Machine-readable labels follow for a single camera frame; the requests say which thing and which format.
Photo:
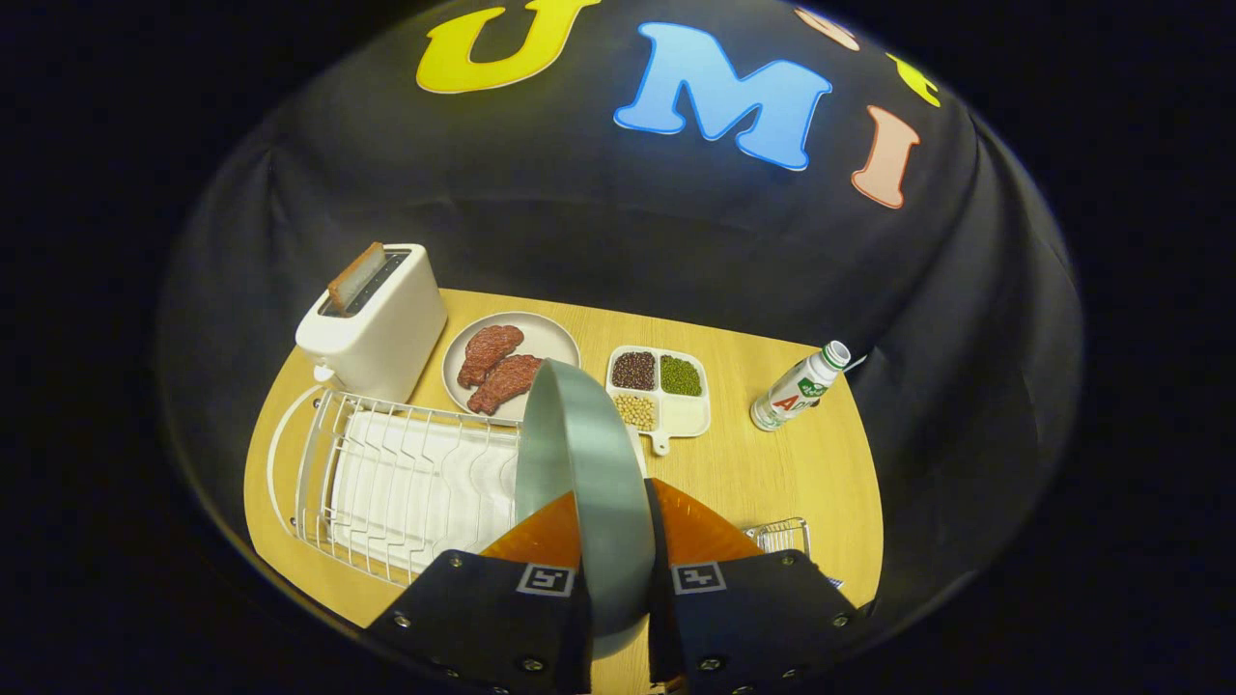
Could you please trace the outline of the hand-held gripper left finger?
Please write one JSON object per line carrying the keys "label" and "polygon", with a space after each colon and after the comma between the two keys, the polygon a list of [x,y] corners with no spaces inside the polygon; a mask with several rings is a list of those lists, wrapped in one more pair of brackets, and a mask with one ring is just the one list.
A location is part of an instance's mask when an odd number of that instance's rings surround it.
{"label": "hand-held gripper left finger", "polygon": [[365,628],[468,694],[583,694],[592,606],[574,493],[480,553],[449,549]]}

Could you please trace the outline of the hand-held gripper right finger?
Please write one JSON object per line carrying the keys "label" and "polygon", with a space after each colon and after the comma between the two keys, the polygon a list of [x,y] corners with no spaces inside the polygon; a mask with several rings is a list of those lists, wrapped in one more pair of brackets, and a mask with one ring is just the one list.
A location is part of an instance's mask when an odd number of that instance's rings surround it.
{"label": "hand-held gripper right finger", "polygon": [[798,549],[764,552],[662,480],[646,480],[655,563],[650,681],[667,694],[808,694],[857,654],[875,603],[853,602]]}

